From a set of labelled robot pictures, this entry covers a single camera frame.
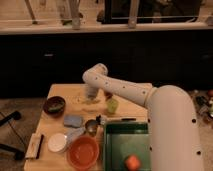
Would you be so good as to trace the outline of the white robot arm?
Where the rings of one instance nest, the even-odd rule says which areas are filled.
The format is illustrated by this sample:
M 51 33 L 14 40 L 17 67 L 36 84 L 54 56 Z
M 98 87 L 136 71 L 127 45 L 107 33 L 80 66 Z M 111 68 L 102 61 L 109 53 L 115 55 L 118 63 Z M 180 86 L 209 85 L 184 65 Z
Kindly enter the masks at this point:
M 204 171 L 202 147 L 194 103 L 180 87 L 134 83 L 107 76 L 98 63 L 82 79 L 86 97 L 94 99 L 99 89 L 147 109 L 152 171 Z

